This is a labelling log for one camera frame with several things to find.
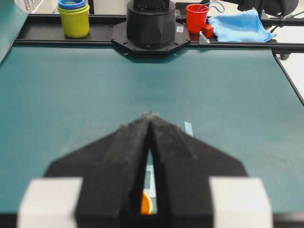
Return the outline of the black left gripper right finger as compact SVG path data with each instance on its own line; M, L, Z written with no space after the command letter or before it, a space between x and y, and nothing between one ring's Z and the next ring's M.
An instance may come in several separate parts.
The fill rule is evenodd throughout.
M159 211L175 228L271 228L270 200L238 159L151 117Z

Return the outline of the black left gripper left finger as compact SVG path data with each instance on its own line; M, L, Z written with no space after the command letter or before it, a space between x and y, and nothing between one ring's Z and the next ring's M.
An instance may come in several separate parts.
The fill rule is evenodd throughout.
M19 228L119 228L140 211L151 118L52 161L32 179L19 206Z

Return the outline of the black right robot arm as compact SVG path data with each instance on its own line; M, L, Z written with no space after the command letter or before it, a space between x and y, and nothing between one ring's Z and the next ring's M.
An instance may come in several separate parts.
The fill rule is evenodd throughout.
M126 21L114 26L111 42L137 56L166 56L190 43L187 27L176 21L171 0L131 0Z

